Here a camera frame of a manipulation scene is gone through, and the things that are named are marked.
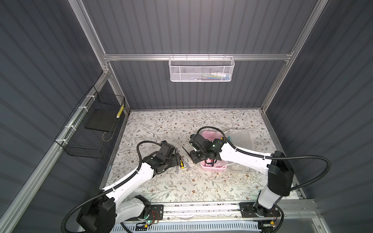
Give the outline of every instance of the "floral tablecloth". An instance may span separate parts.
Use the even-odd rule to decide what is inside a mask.
[[[204,171],[194,164],[181,148],[188,151],[190,134],[202,126],[248,129],[255,151],[274,152],[275,146],[258,110],[206,111],[134,111],[131,112],[119,150],[110,172],[108,184],[115,182],[138,165],[136,145],[143,140],[166,140],[178,147],[186,164],[184,169],[170,168],[138,187],[127,200],[141,194],[151,202],[238,201],[255,200],[266,185],[267,177],[250,174]],[[158,150],[154,144],[140,146],[142,157]],[[295,191],[286,197],[298,199]]]

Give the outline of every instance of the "wire mesh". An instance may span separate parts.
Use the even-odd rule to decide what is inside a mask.
[[[64,140],[59,139],[56,142],[71,156],[90,158],[110,156],[119,134],[119,130],[116,129],[122,125],[124,114],[119,118],[113,115],[114,122],[109,132],[87,129],[85,126],[96,109],[119,112],[124,103],[123,96],[96,92],[86,106],[81,108],[77,119],[68,128]]]
[[[169,59],[172,82],[229,82],[232,80],[233,58],[222,60]]]

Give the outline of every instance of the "corrugated wall panel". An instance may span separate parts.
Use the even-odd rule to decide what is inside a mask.
[[[106,53],[288,53],[316,0],[90,1]]]
[[[368,232],[373,207],[373,2],[330,0],[268,109],[287,155],[332,162],[304,187],[332,232]],[[293,163],[300,182],[322,171]]]
[[[132,109],[260,107],[282,61],[236,62],[230,82],[171,82],[168,62],[114,61]]]
[[[0,1],[0,15],[1,217],[102,69],[67,1]],[[107,162],[63,154],[14,232],[59,231]]]

